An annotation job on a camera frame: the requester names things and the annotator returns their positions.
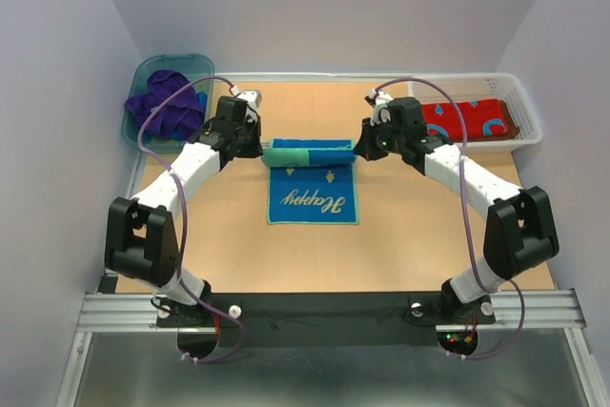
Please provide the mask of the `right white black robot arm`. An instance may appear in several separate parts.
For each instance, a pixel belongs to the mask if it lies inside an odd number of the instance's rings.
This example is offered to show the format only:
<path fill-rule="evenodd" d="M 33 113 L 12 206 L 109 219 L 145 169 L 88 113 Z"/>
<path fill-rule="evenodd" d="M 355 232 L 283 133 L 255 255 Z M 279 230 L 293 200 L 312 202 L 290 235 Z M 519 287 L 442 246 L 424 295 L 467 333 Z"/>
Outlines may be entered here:
<path fill-rule="evenodd" d="M 356 155 L 375 161 L 395 153 L 457 194 L 462 209 L 474 209 L 486 220 L 482 257 L 441 287 L 438 309 L 444 318 L 462 320 L 476 301 L 559 253 L 550 198 L 542 188 L 510 183 L 469 158 L 447 136 L 430 133 L 414 97 L 381 92 L 366 101 L 373 113 L 362 121 Z"/>

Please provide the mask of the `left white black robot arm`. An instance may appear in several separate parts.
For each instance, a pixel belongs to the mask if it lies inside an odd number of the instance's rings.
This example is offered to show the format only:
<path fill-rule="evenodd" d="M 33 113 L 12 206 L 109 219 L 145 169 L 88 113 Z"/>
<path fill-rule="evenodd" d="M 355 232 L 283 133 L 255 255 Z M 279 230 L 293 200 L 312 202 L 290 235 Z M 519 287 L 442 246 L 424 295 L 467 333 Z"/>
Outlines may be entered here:
<path fill-rule="evenodd" d="M 262 155 L 259 91 L 218 99 L 215 116 L 185 143 L 171 166 L 131 198 L 109 207 L 105 266 L 139 280 L 175 303 L 192 325 L 205 323 L 212 302 L 206 281 L 182 267 L 184 249 L 174 221 L 188 200 L 234 158 Z"/>

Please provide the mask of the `brown towel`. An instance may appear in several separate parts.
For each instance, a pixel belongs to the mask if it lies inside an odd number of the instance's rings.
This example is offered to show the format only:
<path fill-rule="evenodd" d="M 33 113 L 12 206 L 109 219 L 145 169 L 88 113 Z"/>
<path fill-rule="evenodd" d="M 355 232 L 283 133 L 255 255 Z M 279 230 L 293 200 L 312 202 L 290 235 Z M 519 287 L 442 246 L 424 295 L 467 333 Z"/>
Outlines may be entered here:
<path fill-rule="evenodd" d="M 519 127 L 500 99 L 489 98 L 459 102 L 469 142 L 510 140 L 517 136 Z"/>

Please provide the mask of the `blue towel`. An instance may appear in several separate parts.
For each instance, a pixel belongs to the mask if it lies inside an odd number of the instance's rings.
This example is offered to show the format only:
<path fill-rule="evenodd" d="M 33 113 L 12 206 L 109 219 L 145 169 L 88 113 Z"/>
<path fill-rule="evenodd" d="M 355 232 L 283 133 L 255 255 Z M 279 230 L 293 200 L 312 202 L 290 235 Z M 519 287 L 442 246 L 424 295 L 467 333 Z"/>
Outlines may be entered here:
<path fill-rule="evenodd" d="M 356 155 L 350 139 L 281 139 L 263 148 L 270 224 L 356 225 Z"/>

